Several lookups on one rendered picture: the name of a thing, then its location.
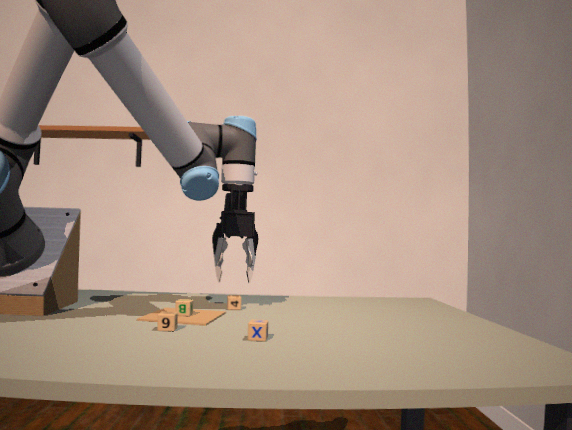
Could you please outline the orange flat mat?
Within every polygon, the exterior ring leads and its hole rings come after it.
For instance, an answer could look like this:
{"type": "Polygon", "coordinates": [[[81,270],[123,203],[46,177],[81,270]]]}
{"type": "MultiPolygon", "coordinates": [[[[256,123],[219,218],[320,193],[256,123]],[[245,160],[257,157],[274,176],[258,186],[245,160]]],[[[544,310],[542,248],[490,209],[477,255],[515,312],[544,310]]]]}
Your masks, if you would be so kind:
{"type": "MultiPolygon", "coordinates": [[[[140,318],[137,318],[137,321],[157,322],[158,314],[161,311],[175,312],[175,308],[163,308],[161,310],[158,310],[158,311],[155,311],[153,313],[142,316],[140,318]]],[[[190,325],[204,325],[204,326],[206,326],[224,314],[226,314],[226,311],[211,311],[211,310],[195,310],[195,309],[193,309],[193,314],[190,316],[178,316],[178,324],[190,324],[190,325]]]]}

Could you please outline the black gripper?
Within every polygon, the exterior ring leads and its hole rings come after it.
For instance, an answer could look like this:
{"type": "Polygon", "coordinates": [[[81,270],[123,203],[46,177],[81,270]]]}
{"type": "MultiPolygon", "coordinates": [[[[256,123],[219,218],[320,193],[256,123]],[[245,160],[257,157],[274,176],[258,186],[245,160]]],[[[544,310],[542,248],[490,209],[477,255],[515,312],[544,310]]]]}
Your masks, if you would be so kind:
{"type": "Polygon", "coordinates": [[[253,189],[254,186],[249,184],[241,186],[236,184],[222,184],[222,190],[230,192],[230,205],[229,211],[221,212],[219,219],[221,219],[222,227],[221,223],[217,223],[212,237],[215,270],[219,283],[222,275],[221,266],[224,262],[223,254],[228,247],[226,237],[230,238],[231,236],[240,236],[242,239],[247,237],[242,246],[247,255],[246,273],[248,283],[251,282],[258,246],[258,233],[255,229],[255,212],[247,211],[247,192],[253,192],[253,189]],[[225,233],[226,237],[224,238],[225,233]]]}

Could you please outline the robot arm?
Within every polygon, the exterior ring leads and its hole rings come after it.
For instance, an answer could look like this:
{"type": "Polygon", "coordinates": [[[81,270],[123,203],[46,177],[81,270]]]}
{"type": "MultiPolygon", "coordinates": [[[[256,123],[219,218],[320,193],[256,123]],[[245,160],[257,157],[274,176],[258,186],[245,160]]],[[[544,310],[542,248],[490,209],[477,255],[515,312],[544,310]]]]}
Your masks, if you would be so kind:
{"type": "Polygon", "coordinates": [[[74,51],[92,62],[171,165],[185,196],[203,201],[216,194],[216,158],[223,184],[254,184],[255,121],[186,121],[128,35],[116,0],[35,2],[37,14],[0,97],[0,277],[27,269],[45,249],[19,187],[41,138],[38,124],[74,51]]]}

